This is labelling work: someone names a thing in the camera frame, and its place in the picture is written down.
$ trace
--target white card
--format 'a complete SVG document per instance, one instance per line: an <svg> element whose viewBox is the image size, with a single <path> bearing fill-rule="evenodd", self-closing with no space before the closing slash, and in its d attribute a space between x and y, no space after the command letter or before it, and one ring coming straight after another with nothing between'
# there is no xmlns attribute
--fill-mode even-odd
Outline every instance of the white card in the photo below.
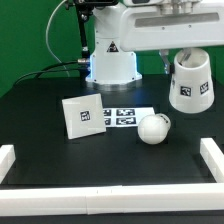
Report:
<svg viewBox="0 0 224 224"><path fill-rule="evenodd" d="M68 138L106 131L100 94L62 100Z"/></svg>

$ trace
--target green wall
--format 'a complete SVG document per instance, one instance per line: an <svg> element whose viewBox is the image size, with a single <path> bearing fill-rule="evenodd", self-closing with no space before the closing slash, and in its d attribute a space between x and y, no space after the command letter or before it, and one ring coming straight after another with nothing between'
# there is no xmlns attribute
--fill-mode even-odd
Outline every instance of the green wall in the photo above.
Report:
<svg viewBox="0 0 224 224"><path fill-rule="evenodd" d="M13 82L25 73L38 71L54 64L45 44L48 19L61 0L7 0L0 9L0 96L8 91ZM94 49L93 25L87 25L90 50ZM80 40L75 9L63 7L53 20L50 44L62 61L80 57ZM208 50L214 76L224 83L224 47ZM140 52L138 68L144 74L163 73L163 65L157 51Z"/></svg>

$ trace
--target paper sheet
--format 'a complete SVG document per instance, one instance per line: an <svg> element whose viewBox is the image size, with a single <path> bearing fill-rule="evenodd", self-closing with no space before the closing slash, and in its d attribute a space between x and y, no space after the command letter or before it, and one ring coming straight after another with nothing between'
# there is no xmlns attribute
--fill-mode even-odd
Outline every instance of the paper sheet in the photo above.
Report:
<svg viewBox="0 0 224 224"><path fill-rule="evenodd" d="M155 114L152 107L142 108L104 108L106 127L136 127L141 119Z"/></svg>

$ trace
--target black tabletop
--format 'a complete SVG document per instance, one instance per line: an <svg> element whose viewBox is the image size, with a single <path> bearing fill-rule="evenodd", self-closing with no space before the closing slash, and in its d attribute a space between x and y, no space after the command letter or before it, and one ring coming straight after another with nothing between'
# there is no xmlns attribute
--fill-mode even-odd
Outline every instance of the black tabletop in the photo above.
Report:
<svg viewBox="0 0 224 224"><path fill-rule="evenodd" d="M85 88L78 78L20 82L0 99L0 144L15 146L16 162L1 189L215 182L200 156L200 139L224 146L224 87L214 81L215 102L203 113L184 114L169 103L167 76L143 77L122 92ZM104 108L153 107L171 120L158 145L143 143L136 127L68 140L62 99L101 93ZM211 223L224 211L4 217L3 223Z"/></svg>

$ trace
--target white cup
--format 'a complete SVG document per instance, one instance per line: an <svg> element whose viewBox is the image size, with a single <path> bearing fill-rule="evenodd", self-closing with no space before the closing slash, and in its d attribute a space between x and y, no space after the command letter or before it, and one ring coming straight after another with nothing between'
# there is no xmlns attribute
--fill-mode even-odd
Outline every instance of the white cup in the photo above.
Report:
<svg viewBox="0 0 224 224"><path fill-rule="evenodd" d="M214 101L209 55L202 49L192 48L191 56L181 65L182 57L183 51L180 51L174 59L170 103L184 113L205 111Z"/></svg>

